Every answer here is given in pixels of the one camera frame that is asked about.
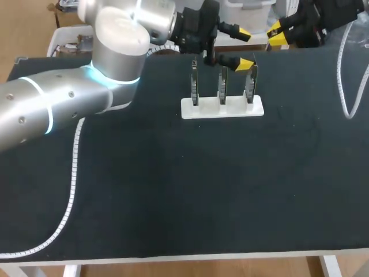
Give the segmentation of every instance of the white holder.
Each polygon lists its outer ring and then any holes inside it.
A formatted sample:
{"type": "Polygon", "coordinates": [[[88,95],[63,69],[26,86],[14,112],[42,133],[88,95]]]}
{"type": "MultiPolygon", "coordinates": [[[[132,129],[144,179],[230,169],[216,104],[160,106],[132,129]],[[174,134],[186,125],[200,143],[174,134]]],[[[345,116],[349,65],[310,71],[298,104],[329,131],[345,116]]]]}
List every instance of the white holder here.
{"type": "Polygon", "coordinates": [[[181,101],[183,119],[226,118],[226,117],[261,117],[264,108],[259,95],[254,96],[254,103],[249,104],[246,91],[240,96],[227,96],[225,105],[220,104],[217,97],[199,98],[198,106],[193,105],[192,98],[181,101]]]}

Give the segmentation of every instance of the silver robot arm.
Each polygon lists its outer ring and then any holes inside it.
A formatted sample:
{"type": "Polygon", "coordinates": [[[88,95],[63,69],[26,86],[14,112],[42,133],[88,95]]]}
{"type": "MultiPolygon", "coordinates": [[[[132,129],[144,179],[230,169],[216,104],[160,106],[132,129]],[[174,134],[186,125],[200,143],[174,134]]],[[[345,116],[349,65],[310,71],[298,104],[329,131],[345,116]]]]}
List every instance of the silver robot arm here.
{"type": "Polygon", "coordinates": [[[87,115],[127,107],[150,42],[169,39],[177,13],[170,0],[82,0],[78,15],[94,29],[91,64],[0,85],[0,151],[87,115]]]}

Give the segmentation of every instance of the black fabric surface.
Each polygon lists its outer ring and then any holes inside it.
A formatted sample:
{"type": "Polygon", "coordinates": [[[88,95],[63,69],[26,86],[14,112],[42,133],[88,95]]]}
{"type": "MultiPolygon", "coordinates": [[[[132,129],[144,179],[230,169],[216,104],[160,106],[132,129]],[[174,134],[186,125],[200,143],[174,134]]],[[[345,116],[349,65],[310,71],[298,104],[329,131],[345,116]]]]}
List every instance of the black fabric surface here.
{"type": "MultiPolygon", "coordinates": [[[[264,117],[193,121],[180,116],[192,57],[150,57],[130,107],[85,121],[66,228],[17,261],[368,248],[369,96],[347,121],[335,49],[255,54],[264,117]]],[[[85,63],[30,59],[11,78],[85,63]]],[[[345,52],[350,107],[368,63],[364,52],[345,52]]],[[[199,69],[201,96],[216,94],[217,71],[199,69]]],[[[231,78],[230,94],[240,94],[241,79],[231,78]]],[[[0,155],[0,252],[55,231],[74,131],[0,155]]]]}

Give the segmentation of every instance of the white table edge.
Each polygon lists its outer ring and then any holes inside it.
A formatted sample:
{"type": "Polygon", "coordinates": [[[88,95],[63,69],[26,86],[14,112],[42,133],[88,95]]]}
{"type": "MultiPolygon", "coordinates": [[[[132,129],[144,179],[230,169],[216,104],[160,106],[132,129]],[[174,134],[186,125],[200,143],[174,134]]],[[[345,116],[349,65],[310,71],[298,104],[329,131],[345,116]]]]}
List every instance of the white table edge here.
{"type": "Polygon", "coordinates": [[[360,254],[369,252],[369,248],[344,249],[344,250],[312,250],[294,252],[270,252],[270,253],[237,253],[237,254],[201,254],[184,256],[162,256],[148,258],[122,258],[122,259],[97,259],[97,260],[66,260],[66,261],[30,261],[17,262],[11,260],[0,265],[15,266],[48,266],[48,265],[92,265],[92,264],[126,264],[126,263],[147,263],[163,261],[199,261],[199,260],[237,260],[237,259],[267,259],[267,258],[288,258],[288,257],[308,257],[308,256],[328,256],[341,254],[360,254]]]}

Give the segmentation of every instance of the table leg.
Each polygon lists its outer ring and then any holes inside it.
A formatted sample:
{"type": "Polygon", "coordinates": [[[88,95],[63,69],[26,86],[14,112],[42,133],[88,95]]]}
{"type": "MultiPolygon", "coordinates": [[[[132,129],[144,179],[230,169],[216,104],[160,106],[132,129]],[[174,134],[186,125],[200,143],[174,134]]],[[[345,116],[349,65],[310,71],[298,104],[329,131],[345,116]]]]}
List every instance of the table leg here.
{"type": "Polygon", "coordinates": [[[355,273],[353,277],[368,277],[369,276],[369,261],[367,261],[361,269],[355,273]]]}
{"type": "Polygon", "coordinates": [[[39,267],[16,267],[13,265],[0,265],[0,268],[9,277],[46,277],[39,267]]]}
{"type": "Polygon", "coordinates": [[[342,277],[336,256],[321,256],[320,259],[325,277],[342,277]]]}
{"type": "Polygon", "coordinates": [[[80,277],[81,265],[66,265],[63,277],[80,277]]]}

